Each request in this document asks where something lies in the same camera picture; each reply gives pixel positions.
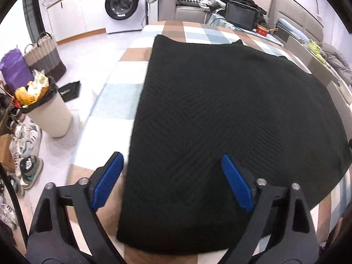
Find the black knit sweater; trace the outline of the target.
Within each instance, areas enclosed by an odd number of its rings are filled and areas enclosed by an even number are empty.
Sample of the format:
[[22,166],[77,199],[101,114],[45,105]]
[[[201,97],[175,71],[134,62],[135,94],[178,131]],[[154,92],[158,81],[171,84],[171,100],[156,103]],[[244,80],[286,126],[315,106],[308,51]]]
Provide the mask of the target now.
[[314,208],[351,165],[326,87],[284,56],[155,38],[131,135],[117,239],[160,255],[228,249],[249,221],[221,167],[301,185]]

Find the black clothes pile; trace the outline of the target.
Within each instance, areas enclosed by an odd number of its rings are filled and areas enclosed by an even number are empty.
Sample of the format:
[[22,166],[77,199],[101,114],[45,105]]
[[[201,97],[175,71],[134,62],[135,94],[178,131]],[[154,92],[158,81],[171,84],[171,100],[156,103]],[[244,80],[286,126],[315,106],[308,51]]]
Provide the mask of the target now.
[[267,15],[267,12],[263,8],[258,6],[254,2],[254,0],[220,0],[220,1],[224,2],[225,4],[228,3],[229,1],[236,1],[236,2],[239,2],[241,4],[244,4],[244,5],[250,6],[252,8],[255,8],[258,11],[258,18],[257,18],[256,23],[260,24],[261,26],[268,27],[267,22],[266,22],[266,20],[264,18],[264,16]]

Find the black teal sneaker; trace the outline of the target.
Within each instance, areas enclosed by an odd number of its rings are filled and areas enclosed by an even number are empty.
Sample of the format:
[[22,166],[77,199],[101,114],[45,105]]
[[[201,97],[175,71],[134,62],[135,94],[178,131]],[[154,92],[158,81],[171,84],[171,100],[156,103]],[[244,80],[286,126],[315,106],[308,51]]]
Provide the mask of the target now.
[[29,155],[23,158],[20,162],[20,185],[23,189],[31,189],[38,179],[44,162],[41,158],[35,155]]

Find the plaid checkered blanket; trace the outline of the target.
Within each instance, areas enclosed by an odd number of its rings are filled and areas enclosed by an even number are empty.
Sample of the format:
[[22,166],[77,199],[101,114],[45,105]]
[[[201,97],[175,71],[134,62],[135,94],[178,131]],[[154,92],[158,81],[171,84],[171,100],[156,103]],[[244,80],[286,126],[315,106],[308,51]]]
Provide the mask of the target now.
[[[120,151],[127,163],[131,132],[151,48],[155,36],[159,34],[178,42],[196,44],[230,44],[241,39],[244,45],[267,54],[285,56],[304,71],[310,72],[297,56],[278,45],[273,39],[268,39],[268,36],[265,38],[240,30],[193,22],[153,22],[140,32],[139,37],[128,42],[129,48],[115,64],[118,67],[117,71],[107,77],[84,123],[67,184],[74,184],[80,178],[91,176],[97,167],[105,164],[114,151]],[[328,88],[336,107],[341,111],[341,117],[343,114],[346,115],[343,117],[345,118],[343,122],[351,125],[350,109],[347,109],[341,90],[333,82],[330,82]],[[218,263],[220,261],[226,250],[199,255],[166,256],[146,253],[119,242],[116,239],[116,233],[122,204],[123,178],[124,176],[120,175],[107,203],[103,208],[98,209],[97,216],[113,245],[127,263]],[[311,210],[321,247],[324,248],[328,237],[334,240],[336,235],[342,235],[342,230],[339,230],[340,227],[342,228],[341,219],[348,208],[347,205],[350,204],[351,166],[336,187]]]

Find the white green sneaker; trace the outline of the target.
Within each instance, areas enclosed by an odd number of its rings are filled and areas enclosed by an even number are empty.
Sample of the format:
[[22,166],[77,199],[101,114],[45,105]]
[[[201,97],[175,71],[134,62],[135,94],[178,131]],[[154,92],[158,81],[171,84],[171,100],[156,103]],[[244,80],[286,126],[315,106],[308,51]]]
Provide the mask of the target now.
[[41,128],[32,120],[28,124],[19,124],[9,145],[13,159],[23,159],[30,155],[37,156],[40,149],[41,136]]

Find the beige trash bin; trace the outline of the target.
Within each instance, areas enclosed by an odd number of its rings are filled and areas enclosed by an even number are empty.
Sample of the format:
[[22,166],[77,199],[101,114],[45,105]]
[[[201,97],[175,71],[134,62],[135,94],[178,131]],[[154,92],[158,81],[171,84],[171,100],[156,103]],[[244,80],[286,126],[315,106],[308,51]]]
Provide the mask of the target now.
[[52,77],[45,95],[31,105],[22,106],[21,111],[53,138],[65,136],[73,119]]

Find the black tray on floor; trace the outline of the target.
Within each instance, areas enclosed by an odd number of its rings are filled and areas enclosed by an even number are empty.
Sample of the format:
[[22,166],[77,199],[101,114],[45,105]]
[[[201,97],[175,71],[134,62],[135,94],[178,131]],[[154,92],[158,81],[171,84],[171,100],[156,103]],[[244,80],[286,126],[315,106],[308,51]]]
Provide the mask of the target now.
[[81,82],[77,81],[77,82],[71,82],[62,86],[61,88],[59,88],[59,93],[63,101],[66,103],[73,99],[78,98],[80,90],[81,90]]

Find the purple bag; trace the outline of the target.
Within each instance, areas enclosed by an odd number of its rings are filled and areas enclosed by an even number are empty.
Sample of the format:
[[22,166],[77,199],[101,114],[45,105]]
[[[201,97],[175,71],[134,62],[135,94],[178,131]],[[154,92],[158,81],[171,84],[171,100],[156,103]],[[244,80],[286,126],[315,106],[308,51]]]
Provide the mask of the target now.
[[18,48],[10,50],[1,60],[1,73],[7,88],[13,94],[17,88],[33,81],[33,75]]

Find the woven laundry basket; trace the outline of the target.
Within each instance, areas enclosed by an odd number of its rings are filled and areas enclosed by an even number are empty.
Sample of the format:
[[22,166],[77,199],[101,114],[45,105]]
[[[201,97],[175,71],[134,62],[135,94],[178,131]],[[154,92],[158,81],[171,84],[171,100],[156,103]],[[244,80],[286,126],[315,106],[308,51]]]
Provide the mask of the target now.
[[58,82],[66,72],[57,49],[54,35],[42,32],[34,44],[28,44],[24,49],[24,60],[32,75],[33,71],[44,71],[47,77],[52,77]]

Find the green toy on bed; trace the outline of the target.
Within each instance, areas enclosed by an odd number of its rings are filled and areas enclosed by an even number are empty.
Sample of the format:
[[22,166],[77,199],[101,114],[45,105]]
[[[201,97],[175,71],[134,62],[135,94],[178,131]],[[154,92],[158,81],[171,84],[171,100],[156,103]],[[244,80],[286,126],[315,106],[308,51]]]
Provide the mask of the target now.
[[326,64],[325,59],[320,54],[320,46],[312,39],[308,42],[308,49],[315,55],[315,57],[323,64]]

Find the red instant noodle cup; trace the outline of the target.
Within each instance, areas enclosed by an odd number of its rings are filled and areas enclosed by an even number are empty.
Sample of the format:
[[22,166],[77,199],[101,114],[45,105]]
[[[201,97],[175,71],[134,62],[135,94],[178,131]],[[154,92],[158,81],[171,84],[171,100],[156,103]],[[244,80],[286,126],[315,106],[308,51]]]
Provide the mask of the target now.
[[265,26],[262,26],[260,24],[256,25],[256,33],[257,34],[266,37],[268,35],[268,32],[269,32],[269,30]]

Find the grey bed with headboard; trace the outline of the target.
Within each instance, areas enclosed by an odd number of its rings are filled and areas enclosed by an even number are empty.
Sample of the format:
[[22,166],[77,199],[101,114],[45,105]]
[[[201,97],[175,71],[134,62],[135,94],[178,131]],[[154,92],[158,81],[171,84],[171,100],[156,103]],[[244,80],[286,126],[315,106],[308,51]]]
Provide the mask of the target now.
[[323,26],[307,10],[293,0],[271,0],[268,25],[277,30],[273,32],[284,46],[293,53],[322,83],[333,81],[337,85],[348,86],[330,63],[321,62],[309,49],[309,42],[317,45],[323,42]]

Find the black monitor screen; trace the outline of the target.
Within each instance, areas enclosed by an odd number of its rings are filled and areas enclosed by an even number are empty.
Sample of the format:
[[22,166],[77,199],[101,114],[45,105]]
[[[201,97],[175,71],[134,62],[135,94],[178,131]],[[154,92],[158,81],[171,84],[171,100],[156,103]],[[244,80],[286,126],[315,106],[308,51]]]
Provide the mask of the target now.
[[258,10],[237,1],[229,1],[225,8],[224,17],[234,26],[253,30],[258,18]]

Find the white kitchen cabinet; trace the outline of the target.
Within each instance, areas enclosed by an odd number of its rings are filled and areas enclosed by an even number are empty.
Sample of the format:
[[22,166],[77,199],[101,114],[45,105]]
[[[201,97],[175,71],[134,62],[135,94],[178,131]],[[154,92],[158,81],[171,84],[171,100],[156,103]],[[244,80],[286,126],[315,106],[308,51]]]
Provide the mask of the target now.
[[103,0],[60,0],[47,11],[57,41],[105,28]]

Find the white washing machine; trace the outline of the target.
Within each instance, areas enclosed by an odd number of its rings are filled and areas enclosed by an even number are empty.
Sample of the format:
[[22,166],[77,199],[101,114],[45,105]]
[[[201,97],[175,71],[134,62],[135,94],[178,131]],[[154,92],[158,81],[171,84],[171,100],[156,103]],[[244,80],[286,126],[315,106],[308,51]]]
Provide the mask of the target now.
[[146,0],[102,0],[107,34],[134,32],[147,23]]

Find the grey sofa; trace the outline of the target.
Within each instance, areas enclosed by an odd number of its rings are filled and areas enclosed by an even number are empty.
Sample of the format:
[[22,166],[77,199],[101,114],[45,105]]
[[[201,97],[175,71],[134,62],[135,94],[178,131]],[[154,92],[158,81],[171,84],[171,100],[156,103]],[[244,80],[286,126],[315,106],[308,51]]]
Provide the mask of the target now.
[[199,7],[178,5],[177,0],[158,0],[159,21],[181,21],[207,24],[211,13]]

